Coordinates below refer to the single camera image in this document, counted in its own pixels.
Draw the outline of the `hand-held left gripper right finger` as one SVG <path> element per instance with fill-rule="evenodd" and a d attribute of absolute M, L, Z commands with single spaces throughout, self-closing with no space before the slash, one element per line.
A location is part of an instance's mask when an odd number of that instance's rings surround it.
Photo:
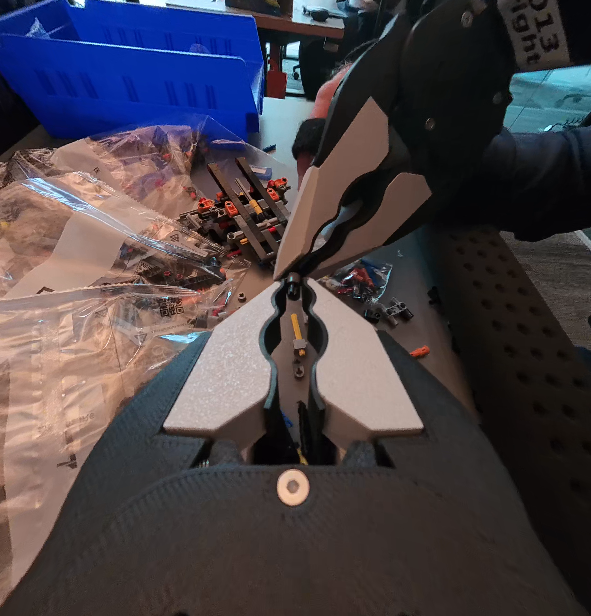
<path fill-rule="evenodd" d="M 302 414 L 310 463 L 330 463 L 331 447 L 421 435 L 423 421 L 376 328 L 320 283 L 302 280 L 307 343 L 315 352 Z"/>

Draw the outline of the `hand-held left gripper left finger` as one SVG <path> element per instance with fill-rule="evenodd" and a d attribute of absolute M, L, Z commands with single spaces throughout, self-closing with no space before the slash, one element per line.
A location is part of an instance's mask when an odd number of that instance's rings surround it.
<path fill-rule="evenodd" d="M 264 435 L 271 363 L 261 330 L 275 315 L 274 282 L 211 332 L 164 421 L 168 435 L 233 441 L 247 449 Z"/>

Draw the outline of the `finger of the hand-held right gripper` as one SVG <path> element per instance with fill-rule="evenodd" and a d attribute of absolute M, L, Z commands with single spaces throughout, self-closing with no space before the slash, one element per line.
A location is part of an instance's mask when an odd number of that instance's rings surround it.
<path fill-rule="evenodd" d="M 375 171 L 388 152 L 387 116 L 369 97 L 324 162 L 307 170 L 279 245 L 275 281 L 312 252 L 317 233 L 339 213 L 349 186 Z"/>
<path fill-rule="evenodd" d="M 400 173 L 384 190 L 372 190 L 345 207 L 322 231 L 325 243 L 304 260 L 304 276 L 319 277 L 381 247 L 431 196 L 422 175 Z"/>

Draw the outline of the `person's right forearm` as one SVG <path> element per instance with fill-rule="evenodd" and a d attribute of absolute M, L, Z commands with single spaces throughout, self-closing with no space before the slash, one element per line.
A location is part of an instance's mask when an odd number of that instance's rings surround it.
<path fill-rule="evenodd" d="M 494 137 L 437 222 L 525 242 L 591 228 L 591 126 Z"/>

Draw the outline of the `grey double-hole lego connector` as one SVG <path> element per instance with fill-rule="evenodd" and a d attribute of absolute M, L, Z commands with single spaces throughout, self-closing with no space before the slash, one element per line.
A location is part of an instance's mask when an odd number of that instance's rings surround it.
<path fill-rule="evenodd" d="M 407 323 L 414 318 L 413 312 L 406 303 L 395 297 L 389 298 L 385 303 L 378 304 L 382 317 L 391 327 L 397 327 L 399 323 Z"/>

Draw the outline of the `heap of loose lego parts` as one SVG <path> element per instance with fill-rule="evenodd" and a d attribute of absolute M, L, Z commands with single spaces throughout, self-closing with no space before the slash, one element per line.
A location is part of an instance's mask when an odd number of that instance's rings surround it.
<path fill-rule="evenodd" d="M 299 417 L 292 419 L 286 412 L 281 410 L 283 427 L 279 427 L 277 433 L 277 461 L 282 465 L 308 466 L 307 444 L 305 433 L 301 425 L 300 407 L 306 410 L 302 402 L 297 403 Z"/>

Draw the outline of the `dark grey lego chassis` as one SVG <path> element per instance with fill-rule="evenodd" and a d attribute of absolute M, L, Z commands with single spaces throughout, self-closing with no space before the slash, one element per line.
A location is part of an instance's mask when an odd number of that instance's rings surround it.
<path fill-rule="evenodd" d="M 288 178 L 236 157 L 208 162 L 196 170 L 194 181 L 196 188 L 185 189 L 192 208 L 178 223 L 222 245 L 230 256 L 253 257 L 273 270 L 290 217 Z"/>

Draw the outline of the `pile of clear lego bags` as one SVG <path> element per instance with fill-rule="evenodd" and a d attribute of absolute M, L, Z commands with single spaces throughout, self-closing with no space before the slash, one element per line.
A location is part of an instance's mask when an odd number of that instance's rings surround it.
<path fill-rule="evenodd" d="M 249 263 L 182 227 L 204 126 L 0 162 L 0 605 L 128 399 L 227 311 Z"/>

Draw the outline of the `person's right hand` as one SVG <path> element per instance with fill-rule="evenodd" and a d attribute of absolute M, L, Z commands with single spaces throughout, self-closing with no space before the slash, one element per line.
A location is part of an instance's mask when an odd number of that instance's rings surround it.
<path fill-rule="evenodd" d="M 291 147 L 292 156 L 297 162 L 298 189 L 319 149 L 334 94 L 351 66 L 351 62 L 345 63 L 329 81 L 321 86 L 309 118 L 304 120 L 298 128 Z"/>

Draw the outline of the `small zip bag of pins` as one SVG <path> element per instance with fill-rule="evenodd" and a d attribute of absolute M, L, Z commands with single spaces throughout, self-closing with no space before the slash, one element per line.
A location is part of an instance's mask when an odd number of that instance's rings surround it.
<path fill-rule="evenodd" d="M 393 266 L 384 261 L 360 258 L 318 281 L 342 299 L 362 304 L 379 303 L 391 277 Z"/>

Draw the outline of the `background wooden table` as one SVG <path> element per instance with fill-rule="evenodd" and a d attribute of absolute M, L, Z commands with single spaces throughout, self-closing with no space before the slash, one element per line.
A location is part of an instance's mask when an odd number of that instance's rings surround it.
<path fill-rule="evenodd" d="M 292 8 L 280 17 L 228 7 L 224 1 L 164 1 L 164 4 L 169 8 L 187 11 L 250 15 L 261 30 L 304 36 L 325 36 L 333 40 L 341 40 L 344 36 L 342 18 L 328 17 L 326 21 L 320 22 L 304 14 L 304 7 L 321 7 L 330 11 L 336 7 L 335 1 L 293 1 Z"/>

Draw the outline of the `black perforated pad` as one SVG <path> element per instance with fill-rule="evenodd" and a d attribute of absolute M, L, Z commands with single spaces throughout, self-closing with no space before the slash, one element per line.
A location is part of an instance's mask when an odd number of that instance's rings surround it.
<path fill-rule="evenodd" d="M 497 232 L 421 233 L 484 432 L 591 614 L 591 372 Z"/>

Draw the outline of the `blue plastic bin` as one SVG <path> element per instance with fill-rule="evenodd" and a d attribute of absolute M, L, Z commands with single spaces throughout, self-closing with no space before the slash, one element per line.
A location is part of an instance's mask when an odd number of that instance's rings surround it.
<path fill-rule="evenodd" d="M 2 35 L 25 36 L 38 20 L 50 39 L 208 53 L 263 63 L 255 20 L 247 15 L 198 12 L 112 1 L 43 1 L 0 16 Z"/>
<path fill-rule="evenodd" d="M 238 57 L 1 35 L 0 71 L 54 137 L 195 113 L 244 139 L 260 128 L 256 92 Z"/>

